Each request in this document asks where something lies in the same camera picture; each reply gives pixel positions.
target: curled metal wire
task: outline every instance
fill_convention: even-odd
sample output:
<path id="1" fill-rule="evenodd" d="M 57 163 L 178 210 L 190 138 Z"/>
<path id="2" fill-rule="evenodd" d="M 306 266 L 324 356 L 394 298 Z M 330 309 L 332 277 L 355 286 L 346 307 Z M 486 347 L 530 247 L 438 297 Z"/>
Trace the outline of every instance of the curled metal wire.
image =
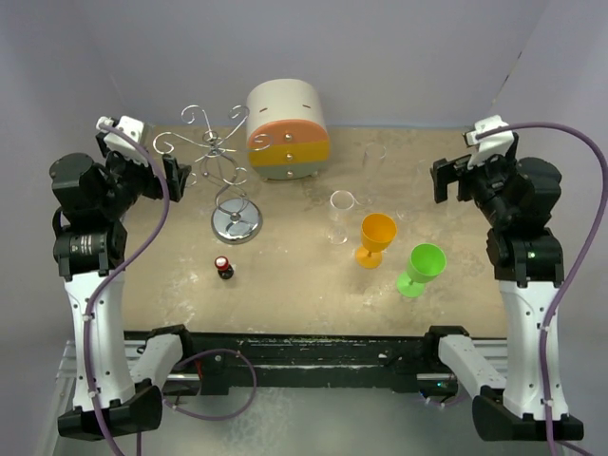
<path id="1" fill-rule="evenodd" d="M 202 135 L 202 142 L 196 142 L 191 140 L 190 138 L 186 138 L 178 133 L 174 133 L 172 131 L 163 131 L 159 135 L 154 138 L 152 145 L 154 150 L 162 155 L 171 154 L 175 150 L 175 145 L 169 142 L 168 137 L 175 137 L 179 140 L 185 141 L 187 143 L 193 144 L 196 147 L 200 147 L 204 150 L 202 155 L 195 159 L 195 162 L 199 162 L 199 171 L 200 175 L 206 180 L 210 181 L 214 185 L 219 187 L 218 192 L 216 193 L 216 207 L 229 216 L 234 217 L 235 215 L 242 212 L 249 204 L 249 201 L 246 199 L 247 194 L 240 187 L 243 183 L 247 181 L 247 169 L 239 166 L 237 161 L 227 155 L 228 152 L 238 152 L 236 149 L 229 149 L 223 147 L 222 145 L 229 140 L 247 121 L 249 117 L 249 108 L 243 105 L 234 106 L 230 112 L 228 113 L 228 118 L 232 121 L 237 121 L 237 125 L 233 127 L 233 129 L 226 136 L 221 137 L 217 131 L 211 128 L 211 124 L 209 123 L 209 117 L 207 116 L 207 112 L 198 104 L 190 104 L 185 107 L 181 111 L 181 120 L 186 124 L 193 124 L 198 115 L 202 114 L 204 119 L 205 126 L 207 127 L 206 131 Z M 255 136 L 252 139 L 252 145 L 249 150 L 252 151 L 260 151 L 267 149 L 273 144 L 272 138 L 267 134 L 260 134 Z M 224 176 L 224 171 L 222 170 L 221 163 L 228 163 L 232 166 L 233 173 L 232 176 L 226 177 Z M 209 170 L 210 163 L 214 162 L 216 166 L 216 172 L 211 172 Z M 189 182 L 188 186 L 194 185 L 197 183 L 197 175 L 195 173 L 191 174 L 194 177 L 192 182 Z M 241 198 L 241 207 L 236 212 L 226 211 L 221 207 L 221 196 L 225 192 L 231 192 Z"/>

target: red bottle cap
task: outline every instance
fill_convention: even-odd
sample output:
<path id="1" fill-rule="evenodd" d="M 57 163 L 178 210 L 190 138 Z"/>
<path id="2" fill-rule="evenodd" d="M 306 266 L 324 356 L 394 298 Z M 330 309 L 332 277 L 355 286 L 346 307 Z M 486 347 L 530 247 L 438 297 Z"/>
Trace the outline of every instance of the red bottle cap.
<path id="1" fill-rule="evenodd" d="M 218 256 L 216 258 L 216 268 L 218 268 L 218 271 L 226 271 L 230 268 L 230 261 L 225 256 Z"/>

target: beige table surface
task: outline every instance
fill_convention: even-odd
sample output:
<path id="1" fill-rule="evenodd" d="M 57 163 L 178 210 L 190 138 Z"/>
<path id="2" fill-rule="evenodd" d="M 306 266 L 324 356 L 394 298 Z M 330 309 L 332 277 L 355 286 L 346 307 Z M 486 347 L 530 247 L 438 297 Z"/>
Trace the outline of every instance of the beige table surface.
<path id="1" fill-rule="evenodd" d="M 203 132 L 172 131 L 192 138 Z M 422 199 L 409 199 L 419 160 L 430 166 L 466 153 L 461 132 L 332 128 L 330 135 L 332 157 L 318 178 L 262 182 L 249 173 L 245 188 L 264 217 L 250 242 L 231 246 L 215 238 L 210 217 L 217 187 L 210 182 L 199 180 L 180 203 L 172 203 L 157 240 L 127 270 L 125 329 L 184 323 L 196 332 L 420 335 L 430 325 L 463 325 L 474 336 L 504 337 L 504 309 L 485 254 L 488 225 L 481 213 L 472 202 L 434 204 L 430 177 Z M 333 246 L 324 238 L 329 197 L 334 190 L 356 189 L 369 142 L 388 149 L 377 200 L 355 208 L 349 240 Z M 174 144 L 180 162 L 193 163 L 200 155 L 185 142 Z M 232 145 L 243 144 L 244 135 L 236 135 Z M 244 152 L 236 158 L 248 166 Z M 407 220 L 395 216 L 399 207 L 409 210 Z M 153 230 L 161 209 L 159 201 L 141 198 L 130 210 L 128 253 Z M 376 270 L 362 269 L 353 257 L 361 220 L 370 212 L 391 215 L 399 229 Z M 402 297 L 395 280 L 411 249 L 425 241 L 445 250 L 446 271 L 421 297 Z M 214 268 L 220 255 L 235 265 L 230 280 L 221 280 Z"/>

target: gray floor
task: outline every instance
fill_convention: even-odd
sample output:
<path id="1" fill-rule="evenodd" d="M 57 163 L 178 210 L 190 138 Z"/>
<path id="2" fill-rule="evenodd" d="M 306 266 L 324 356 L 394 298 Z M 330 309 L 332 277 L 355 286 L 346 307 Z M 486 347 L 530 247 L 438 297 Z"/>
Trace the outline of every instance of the gray floor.
<path id="1" fill-rule="evenodd" d="M 186 398 L 193 411 L 237 409 L 250 392 Z M 485 443 L 477 436 L 469 400 L 453 408 L 426 406 L 414 394 L 383 389 L 262 389 L 235 420 L 209 423 L 169 408 L 161 428 L 143 435 L 145 456 L 403 456 L 544 455 L 545 443 Z M 118 439 L 127 455 L 135 437 Z M 54 456 L 110 455 L 104 442 L 61 439 Z"/>

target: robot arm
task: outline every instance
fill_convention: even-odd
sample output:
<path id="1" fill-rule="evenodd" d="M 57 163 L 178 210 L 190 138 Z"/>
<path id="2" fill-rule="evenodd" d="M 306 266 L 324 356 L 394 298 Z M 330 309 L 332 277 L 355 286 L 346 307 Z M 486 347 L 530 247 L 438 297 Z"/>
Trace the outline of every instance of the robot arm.
<path id="1" fill-rule="evenodd" d="M 458 200 L 474 200 L 491 225 L 486 251 L 507 314 L 508 378 L 464 335 L 442 337 L 438 357 L 473 398 L 473 421 L 482 439 L 545 440 L 539 343 L 547 331 L 554 435 L 557 440 L 581 440 L 582 422 L 569 414 L 561 390 L 557 316 L 549 328 L 542 326 L 563 282 L 561 245 L 545 227 L 561 195 L 561 174 L 547 161 L 516 160 L 519 138 L 513 132 L 476 140 L 477 134 L 503 125 L 499 116 L 477 122 L 465 134 L 467 145 L 477 150 L 435 162 L 431 175 L 435 202 L 446 200 L 447 185 L 457 181 Z"/>
<path id="2" fill-rule="evenodd" d="M 101 118 L 100 123 L 121 129 L 137 143 L 145 139 L 146 125 L 135 119 Z M 140 195 L 162 198 L 160 182 L 134 147 L 111 133 L 98 134 L 97 142 L 105 164 L 86 154 L 70 154 L 49 171 L 52 191 L 61 204 L 53 218 L 53 255 L 65 281 L 77 353 L 73 407 L 59 417 L 58 428 L 61 435 L 81 440 L 102 438 L 85 380 L 86 303 L 105 277 L 124 262 L 126 230 L 121 219 L 125 212 Z M 163 156 L 162 162 L 170 199 L 179 201 L 191 167 L 178 165 L 171 156 Z M 62 216 L 67 225 L 62 225 Z M 164 381 L 180 360 L 192 354 L 183 326 L 155 330 L 148 337 L 143 356 L 129 372 L 124 357 L 123 286 L 124 273 L 105 287 L 90 321 L 97 398 L 113 436 L 160 425 Z"/>

